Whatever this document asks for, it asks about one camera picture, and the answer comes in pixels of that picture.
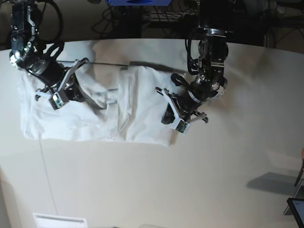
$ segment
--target blue object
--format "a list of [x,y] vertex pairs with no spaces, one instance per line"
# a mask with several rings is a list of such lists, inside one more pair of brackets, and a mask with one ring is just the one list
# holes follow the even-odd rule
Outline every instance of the blue object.
[[112,6],[168,6],[171,0],[107,0]]

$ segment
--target white table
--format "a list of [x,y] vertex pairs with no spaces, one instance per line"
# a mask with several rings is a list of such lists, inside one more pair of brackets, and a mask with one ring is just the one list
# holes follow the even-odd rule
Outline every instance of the white table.
[[[282,214],[286,192],[258,184],[275,187],[281,180],[271,177],[296,177],[301,166],[303,55],[229,44],[227,92],[204,108],[208,124],[169,148],[24,139],[8,55],[0,53],[0,174],[14,228],[33,227],[33,212],[87,218],[93,228],[296,227]],[[183,40],[71,42],[59,58],[83,57],[187,67]]]

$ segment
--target folded fabric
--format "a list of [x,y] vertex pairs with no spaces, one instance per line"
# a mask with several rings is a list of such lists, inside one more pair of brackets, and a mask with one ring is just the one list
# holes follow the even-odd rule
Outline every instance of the folded fabric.
[[173,131],[161,123],[167,102],[155,92],[155,87],[176,92],[171,73],[142,66],[94,65],[91,69],[77,70],[76,75],[82,89],[104,109],[95,110],[87,103],[70,101],[53,110],[47,99],[35,100],[35,91],[43,88],[43,84],[22,73],[18,91],[25,137],[170,145]]

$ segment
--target white towel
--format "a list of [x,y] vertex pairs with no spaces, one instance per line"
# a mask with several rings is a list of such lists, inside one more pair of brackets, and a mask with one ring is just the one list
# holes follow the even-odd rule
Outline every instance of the white towel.
[[35,100],[35,91],[43,84],[33,76],[21,75],[18,91],[25,137],[170,145],[173,130],[161,123],[167,102],[155,92],[156,86],[178,90],[170,73],[142,66],[123,69],[102,65],[83,71],[76,72],[81,87],[100,106],[108,104],[105,110],[70,101],[55,111],[47,99]]

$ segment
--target white cloth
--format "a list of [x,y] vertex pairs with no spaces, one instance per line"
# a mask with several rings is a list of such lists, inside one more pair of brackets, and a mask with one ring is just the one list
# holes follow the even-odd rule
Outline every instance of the white cloth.
[[35,100],[43,85],[25,73],[19,78],[21,130],[30,139],[120,141],[169,146],[173,130],[161,123],[167,102],[155,87],[176,91],[170,73],[148,67],[94,66],[76,72],[83,90],[104,110],[70,101],[53,110],[49,101]]

